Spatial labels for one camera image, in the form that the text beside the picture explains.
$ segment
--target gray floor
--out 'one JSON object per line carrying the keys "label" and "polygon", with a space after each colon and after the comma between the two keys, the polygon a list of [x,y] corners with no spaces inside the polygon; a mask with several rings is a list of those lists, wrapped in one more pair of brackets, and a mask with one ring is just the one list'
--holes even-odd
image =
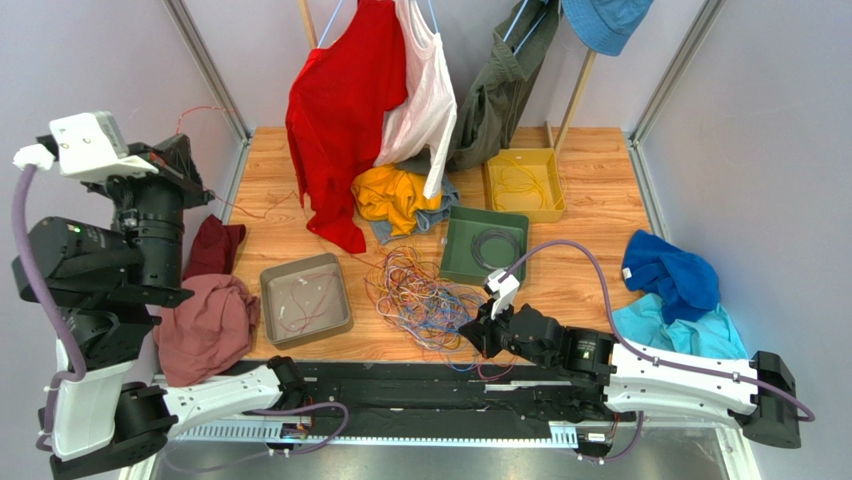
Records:
{"label": "gray floor", "polygon": [[[613,453],[633,430],[620,429]],[[713,429],[646,429],[626,458],[603,467],[579,462],[573,452],[549,449],[329,446],[293,458],[253,460],[207,474],[162,468],[154,478],[196,479],[727,479]],[[184,442],[168,453],[182,468],[201,468],[262,451],[257,444]]]}

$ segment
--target red sweater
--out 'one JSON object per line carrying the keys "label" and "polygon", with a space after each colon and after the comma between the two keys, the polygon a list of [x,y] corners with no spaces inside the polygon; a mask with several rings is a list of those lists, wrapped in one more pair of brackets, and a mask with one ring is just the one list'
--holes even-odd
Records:
{"label": "red sweater", "polygon": [[405,43],[395,4],[362,0],[346,32],[317,48],[290,89],[287,137],[308,230],[350,253],[367,250],[352,222],[352,180],[373,166],[387,110],[405,101]]}

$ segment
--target white shirt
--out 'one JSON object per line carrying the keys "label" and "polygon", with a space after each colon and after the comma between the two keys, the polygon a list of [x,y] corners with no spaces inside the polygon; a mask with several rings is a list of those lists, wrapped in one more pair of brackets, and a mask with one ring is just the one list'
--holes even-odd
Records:
{"label": "white shirt", "polygon": [[416,0],[396,0],[396,16],[405,38],[408,99],[385,114],[382,150],[373,166],[408,160],[429,145],[431,168],[423,195],[434,198],[441,193],[456,99],[441,35],[429,30]]}

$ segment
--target red garment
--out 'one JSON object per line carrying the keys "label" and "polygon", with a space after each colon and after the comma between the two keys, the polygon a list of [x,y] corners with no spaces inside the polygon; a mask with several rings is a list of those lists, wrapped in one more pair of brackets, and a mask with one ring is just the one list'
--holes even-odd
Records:
{"label": "red garment", "polygon": [[343,36],[318,48],[290,89],[287,137],[308,230],[350,253],[367,251],[352,222],[352,180],[382,148],[385,111],[405,101],[405,41],[390,0],[362,0]]}
{"label": "red garment", "polygon": [[173,387],[195,385],[221,373],[251,350],[260,306],[231,275],[199,275],[183,282],[195,292],[177,308],[162,308],[154,327],[160,366]]}
{"label": "red garment", "polygon": [[237,248],[244,238],[245,225],[226,226],[213,215],[207,217],[192,241],[189,265],[183,272],[183,279],[208,273],[233,272]]}

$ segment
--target pink cloth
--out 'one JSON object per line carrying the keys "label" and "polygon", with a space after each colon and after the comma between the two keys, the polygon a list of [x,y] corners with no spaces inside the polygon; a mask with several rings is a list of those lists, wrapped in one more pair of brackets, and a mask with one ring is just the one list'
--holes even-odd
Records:
{"label": "pink cloth", "polygon": [[227,370],[251,350],[260,306],[232,275],[198,275],[183,282],[195,292],[177,308],[163,308],[154,327],[160,366],[173,387],[186,387]]}

